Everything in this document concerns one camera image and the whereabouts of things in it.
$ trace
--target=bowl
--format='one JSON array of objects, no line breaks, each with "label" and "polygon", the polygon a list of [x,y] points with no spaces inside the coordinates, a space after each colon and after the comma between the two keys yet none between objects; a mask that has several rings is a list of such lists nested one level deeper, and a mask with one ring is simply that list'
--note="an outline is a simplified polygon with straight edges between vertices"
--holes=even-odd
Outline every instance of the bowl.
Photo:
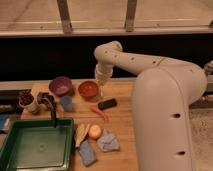
[{"label": "bowl", "polygon": [[99,87],[94,81],[84,81],[79,85],[78,92],[85,100],[91,100],[99,94]]},{"label": "bowl", "polygon": [[64,96],[74,91],[70,78],[65,76],[54,78],[49,84],[49,90],[57,96]]}]

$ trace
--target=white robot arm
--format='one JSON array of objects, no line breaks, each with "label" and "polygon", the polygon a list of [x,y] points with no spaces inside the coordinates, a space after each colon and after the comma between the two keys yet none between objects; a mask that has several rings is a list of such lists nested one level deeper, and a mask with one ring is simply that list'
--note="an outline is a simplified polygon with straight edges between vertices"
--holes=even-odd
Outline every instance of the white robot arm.
[{"label": "white robot arm", "polygon": [[194,63],[122,52],[113,41],[95,49],[95,77],[104,85],[113,66],[138,75],[132,93],[133,122],[140,171],[195,171],[189,105],[207,86]]}]

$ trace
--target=green sink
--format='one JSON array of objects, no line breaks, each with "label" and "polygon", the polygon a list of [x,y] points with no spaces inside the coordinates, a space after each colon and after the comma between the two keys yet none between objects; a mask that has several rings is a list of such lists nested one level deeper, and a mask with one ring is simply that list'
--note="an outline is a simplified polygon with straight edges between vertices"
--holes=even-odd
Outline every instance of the green sink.
[{"label": "green sink", "polygon": [[68,171],[72,151],[74,121],[20,120],[9,130],[0,153],[0,170]]}]

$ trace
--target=sponge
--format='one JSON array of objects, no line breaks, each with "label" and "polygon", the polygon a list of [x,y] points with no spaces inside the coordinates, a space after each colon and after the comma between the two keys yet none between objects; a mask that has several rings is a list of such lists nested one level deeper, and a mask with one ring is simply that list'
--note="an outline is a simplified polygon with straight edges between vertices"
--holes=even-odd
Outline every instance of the sponge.
[{"label": "sponge", "polygon": [[90,166],[97,160],[95,152],[93,151],[92,147],[90,146],[87,140],[81,143],[79,147],[79,154],[85,166]]}]

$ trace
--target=black faucet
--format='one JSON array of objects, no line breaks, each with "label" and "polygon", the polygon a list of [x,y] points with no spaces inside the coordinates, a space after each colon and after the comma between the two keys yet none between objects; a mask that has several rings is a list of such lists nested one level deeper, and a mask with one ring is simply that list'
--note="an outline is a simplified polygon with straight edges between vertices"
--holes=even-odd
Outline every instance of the black faucet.
[{"label": "black faucet", "polygon": [[39,92],[37,95],[38,104],[44,104],[51,111],[51,120],[53,126],[57,126],[57,117],[56,117],[56,102],[52,95],[49,95],[47,92]]}]

